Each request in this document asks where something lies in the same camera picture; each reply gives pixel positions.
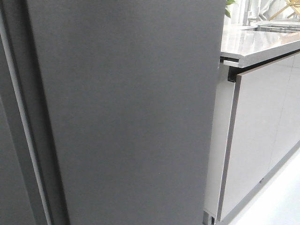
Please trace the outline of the dark grey fridge door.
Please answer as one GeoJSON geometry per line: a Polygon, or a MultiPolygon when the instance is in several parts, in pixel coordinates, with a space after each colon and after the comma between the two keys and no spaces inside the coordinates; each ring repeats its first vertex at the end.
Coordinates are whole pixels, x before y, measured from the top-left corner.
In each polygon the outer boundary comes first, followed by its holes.
{"type": "Polygon", "coordinates": [[[3,14],[0,15],[0,223],[52,224],[3,14]]]}
{"type": "Polygon", "coordinates": [[[52,225],[200,225],[223,0],[3,0],[52,225]]]}

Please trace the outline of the grey kitchen counter cabinet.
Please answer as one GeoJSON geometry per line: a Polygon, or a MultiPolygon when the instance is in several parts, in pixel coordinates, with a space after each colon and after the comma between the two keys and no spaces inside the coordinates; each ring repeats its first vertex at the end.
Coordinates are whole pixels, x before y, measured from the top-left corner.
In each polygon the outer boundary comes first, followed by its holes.
{"type": "Polygon", "coordinates": [[[258,24],[223,31],[205,225],[227,220],[300,145],[300,32],[258,24]]]}

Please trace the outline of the steel kitchen faucet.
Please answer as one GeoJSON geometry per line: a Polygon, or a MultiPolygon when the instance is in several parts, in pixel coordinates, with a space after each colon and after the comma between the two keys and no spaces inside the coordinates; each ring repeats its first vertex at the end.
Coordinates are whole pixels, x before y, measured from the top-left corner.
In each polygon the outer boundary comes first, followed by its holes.
{"type": "Polygon", "coordinates": [[[242,19],[242,25],[250,25],[251,22],[259,21],[259,10],[260,1],[259,0],[245,0],[244,15],[242,19]]]}

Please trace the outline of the steel sink dish rack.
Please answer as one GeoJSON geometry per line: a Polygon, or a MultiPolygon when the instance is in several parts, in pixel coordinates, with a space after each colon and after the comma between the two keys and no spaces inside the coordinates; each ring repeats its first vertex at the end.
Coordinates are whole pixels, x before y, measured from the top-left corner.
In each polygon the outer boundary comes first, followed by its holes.
{"type": "Polygon", "coordinates": [[[275,33],[295,33],[300,31],[299,21],[268,21],[259,23],[255,31],[275,32],[275,33]]]}

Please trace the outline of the wooden folding stand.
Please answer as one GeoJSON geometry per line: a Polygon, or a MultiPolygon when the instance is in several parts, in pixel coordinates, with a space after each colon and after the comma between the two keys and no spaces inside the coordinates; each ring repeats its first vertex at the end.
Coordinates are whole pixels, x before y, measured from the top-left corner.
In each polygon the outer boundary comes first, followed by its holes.
{"type": "Polygon", "coordinates": [[[299,0],[285,0],[285,5],[281,7],[274,15],[270,17],[270,21],[274,20],[279,15],[286,19],[300,18],[300,1],[299,0]]]}

